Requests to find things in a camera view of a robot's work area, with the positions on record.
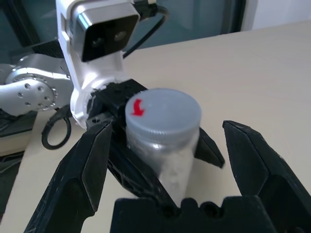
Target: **jar lid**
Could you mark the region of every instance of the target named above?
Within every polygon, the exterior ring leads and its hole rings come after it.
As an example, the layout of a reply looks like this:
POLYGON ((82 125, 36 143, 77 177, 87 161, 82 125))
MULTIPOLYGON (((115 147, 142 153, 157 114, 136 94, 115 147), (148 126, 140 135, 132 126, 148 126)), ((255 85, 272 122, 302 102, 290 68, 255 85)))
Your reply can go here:
POLYGON ((154 143, 180 142, 200 127, 201 108, 191 96, 172 89, 151 89, 134 95, 126 104, 128 129, 154 143))

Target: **transparent container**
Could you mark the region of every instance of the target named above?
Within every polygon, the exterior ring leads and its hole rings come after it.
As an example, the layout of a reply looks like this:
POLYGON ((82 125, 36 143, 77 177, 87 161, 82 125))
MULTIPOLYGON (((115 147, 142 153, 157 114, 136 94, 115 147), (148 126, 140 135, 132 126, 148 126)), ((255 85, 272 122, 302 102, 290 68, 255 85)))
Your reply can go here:
POLYGON ((180 91, 151 89, 134 95, 125 115, 128 147, 155 171, 180 206, 199 138, 199 104, 180 91))

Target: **camera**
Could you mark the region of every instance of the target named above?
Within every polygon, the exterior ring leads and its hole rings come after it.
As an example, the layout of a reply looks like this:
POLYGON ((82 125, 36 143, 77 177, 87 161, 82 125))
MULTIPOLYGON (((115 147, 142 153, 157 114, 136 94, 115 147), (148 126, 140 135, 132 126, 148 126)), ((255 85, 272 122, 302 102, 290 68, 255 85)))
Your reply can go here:
POLYGON ((72 9, 71 44, 82 62, 123 50, 139 22, 130 2, 96 7, 77 4, 72 9))

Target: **red arrow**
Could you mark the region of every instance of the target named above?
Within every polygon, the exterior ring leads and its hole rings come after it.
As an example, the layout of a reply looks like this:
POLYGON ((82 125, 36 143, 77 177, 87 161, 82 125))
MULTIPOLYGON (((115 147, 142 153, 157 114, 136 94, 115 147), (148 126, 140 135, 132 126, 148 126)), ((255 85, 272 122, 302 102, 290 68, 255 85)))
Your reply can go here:
POLYGON ((145 110, 144 109, 140 109, 140 106, 139 106, 141 102, 142 102, 141 99, 136 99, 135 100, 135 102, 134 102, 134 112, 132 113, 132 115, 141 117, 144 114, 145 110))

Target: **table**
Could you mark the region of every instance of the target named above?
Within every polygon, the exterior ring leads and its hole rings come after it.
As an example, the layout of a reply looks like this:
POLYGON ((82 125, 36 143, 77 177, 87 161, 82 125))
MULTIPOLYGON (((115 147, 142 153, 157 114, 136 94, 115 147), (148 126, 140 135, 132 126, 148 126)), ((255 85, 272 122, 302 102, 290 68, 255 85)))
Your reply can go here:
MULTIPOLYGON (((307 21, 220 35, 138 50, 125 60, 130 77, 147 88, 173 88, 193 96, 202 107, 201 127, 224 155, 223 169, 195 160, 187 197, 221 205, 224 197, 240 194, 228 160, 224 120, 261 132, 311 193, 310 28, 307 21)), ((42 112, 36 119, 0 232, 24 231, 58 163, 83 133, 74 125, 63 148, 45 150, 41 131, 51 114, 42 112)), ((62 140, 62 124, 51 141, 62 140)), ((82 232, 109 232, 114 201, 120 197, 132 195, 108 171, 99 210, 82 232)))

